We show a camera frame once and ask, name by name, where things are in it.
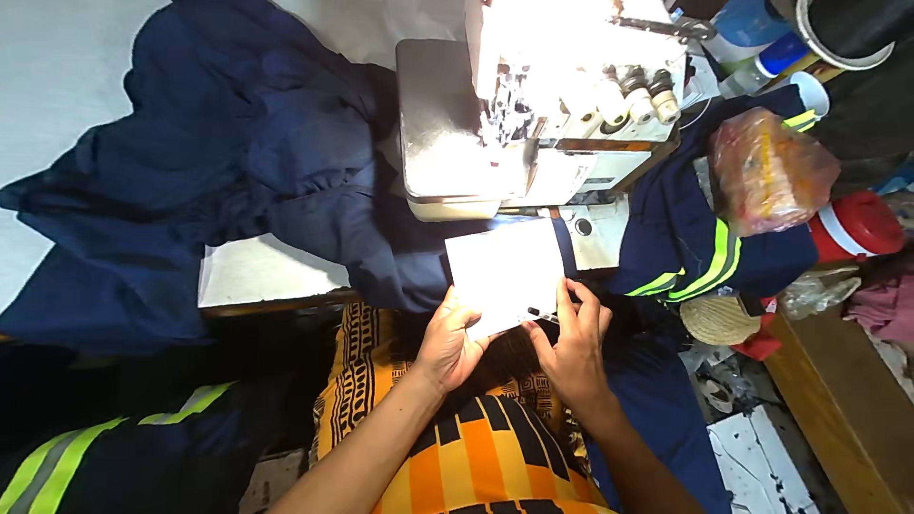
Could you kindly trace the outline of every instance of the yellow reflective tape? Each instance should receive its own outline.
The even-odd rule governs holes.
[[[727,262],[727,237],[729,229],[727,224],[720,218],[717,219],[717,226],[714,230],[714,257],[711,258],[711,265],[707,267],[705,274],[698,277],[694,282],[689,284],[681,291],[674,291],[669,294],[670,300],[679,301],[680,298],[695,291],[703,290],[714,277],[719,276]]]
[[[140,422],[137,424],[161,424],[159,422],[162,421],[167,415],[169,414],[150,414],[140,420]]]
[[[739,267],[739,253],[740,253],[741,249],[742,249],[742,239],[736,238],[736,244],[734,244],[734,246],[733,246],[733,262],[730,264],[730,267],[727,269],[727,271],[718,280],[715,280],[714,283],[709,284],[706,288],[702,289],[701,291],[695,291],[694,293],[692,293],[688,296],[679,298],[677,301],[682,302],[682,301],[688,300],[689,298],[694,298],[695,296],[698,296],[699,294],[702,294],[702,293],[710,290],[711,288],[717,286],[718,284],[722,284],[728,278],[733,276],[733,273],[735,273],[737,268]]]
[[[810,109],[809,111],[804,112],[803,114],[797,114],[792,118],[784,120],[784,124],[789,127],[795,127],[797,125],[802,125],[808,123],[815,119],[815,110]]]
[[[215,402],[218,397],[222,394],[235,382],[228,382],[224,384],[219,384],[215,386],[203,386],[197,388],[193,394],[190,395],[190,398],[187,399],[187,402],[184,404],[184,407],[180,411],[174,413],[162,413],[162,414],[152,414],[150,416],[144,417],[138,424],[175,424],[181,423],[185,418],[191,414],[197,414],[203,412],[212,402]]]
[[[76,431],[58,435],[36,448],[34,452],[26,457],[26,460],[22,461],[22,464],[16,470],[16,474],[13,475],[13,479],[6,486],[3,496],[0,496],[0,514],[6,514],[16,504],[16,500],[26,491],[26,487],[32,482],[32,478],[35,478],[35,473],[41,467],[41,463],[44,462],[50,449],[59,443],[61,439],[73,434],[73,432]]]
[[[64,450],[63,455],[60,456],[60,460],[57,466],[54,467],[54,471],[51,472],[51,476],[48,477],[48,481],[38,491],[38,495],[35,497],[35,501],[32,502],[32,507],[28,510],[28,514],[54,514],[92,441],[95,441],[102,432],[111,430],[126,419],[117,418],[107,423],[97,424],[77,435],[67,446],[67,449]]]
[[[685,268],[679,268],[679,271],[676,273],[664,273],[664,274],[658,276],[657,278],[653,279],[650,283],[642,285],[638,289],[635,289],[634,291],[632,291],[630,293],[626,293],[625,295],[626,296],[642,296],[642,295],[649,294],[649,293],[652,294],[652,293],[660,293],[662,291],[666,291],[667,289],[676,285],[675,282],[671,282],[671,281],[673,281],[673,279],[675,279],[677,276],[679,276],[681,274],[685,274],[685,273],[686,273]]]

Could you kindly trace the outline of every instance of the pink cloth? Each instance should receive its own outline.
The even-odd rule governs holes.
[[[847,317],[874,336],[914,343],[914,252],[869,277],[849,305]]]

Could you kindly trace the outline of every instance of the sewing machine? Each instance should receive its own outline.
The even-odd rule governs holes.
[[[708,36],[671,30],[661,0],[466,0],[465,27],[466,42],[397,45],[403,186],[420,220],[616,187],[675,139],[684,37]]]

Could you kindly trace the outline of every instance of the person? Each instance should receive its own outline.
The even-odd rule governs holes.
[[[557,303],[555,346],[537,323],[522,328],[549,394],[599,447],[622,509],[704,512],[629,422],[609,385],[601,343],[610,309],[569,279],[558,284]],[[468,339],[465,328],[479,316],[452,287],[410,361],[396,338],[390,341],[392,323],[381,311],[348,307],[327,389],[314,406],[313,465],[270,513],[612,512],[580,452],[543,415],[543,402],[533,400],[534,409],[520,401],[520,382],[443,408],[460,396],[486,351],[501,344],[493,343],[497,336]]]

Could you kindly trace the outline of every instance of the person's right hand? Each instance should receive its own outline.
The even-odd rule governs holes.
[[[580,305],[571,303],[569,289],[580,299]],[[612,397],[601,349],[612,311],[584,284],[566,278],[558,283],[556,299],[559,336],[555,347],[549,345],[536,323],[525,321],[522,327],[558,397],[579,415]]]

